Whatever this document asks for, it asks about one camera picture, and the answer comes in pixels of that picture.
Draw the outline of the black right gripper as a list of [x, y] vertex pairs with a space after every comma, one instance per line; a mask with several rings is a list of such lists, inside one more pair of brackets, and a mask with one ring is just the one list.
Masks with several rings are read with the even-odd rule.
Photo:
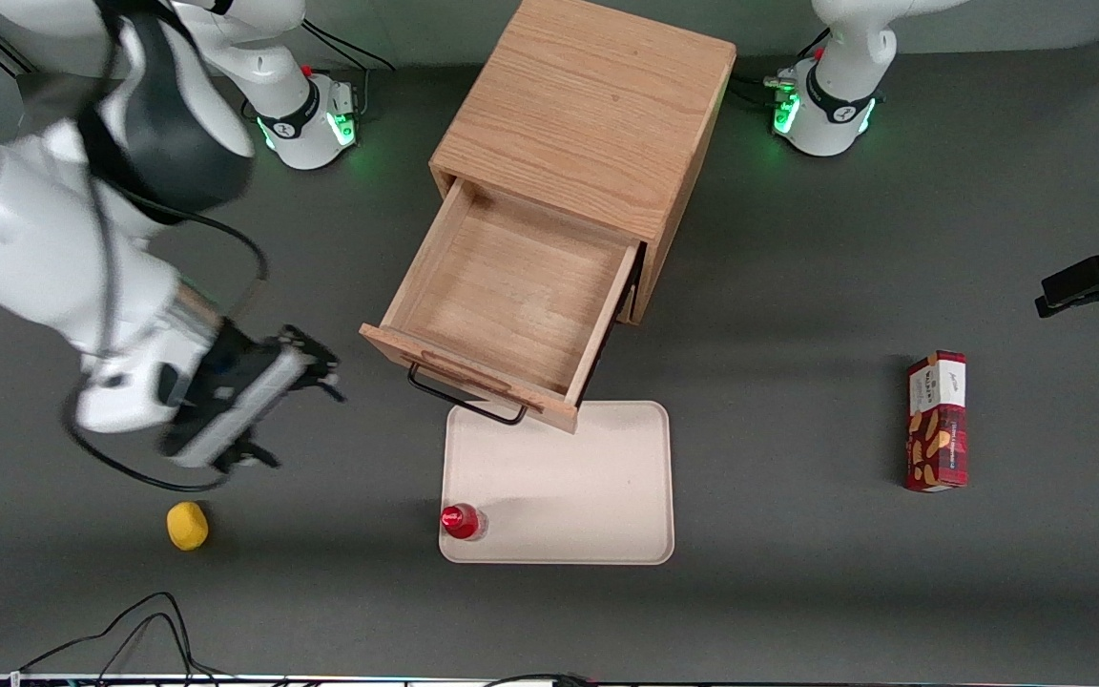
[[314, 387], [344, 405], [338, 364], [336, 353], [291, 324], [262, 340], [222, 329], [192, 373], [158, 367], [158, 401], [175, 411], [158, 453], [180, 467], [225, 475], [255, 465], [278, 469], [279, 458], [254, 443], [253, 426], [289, 391]]

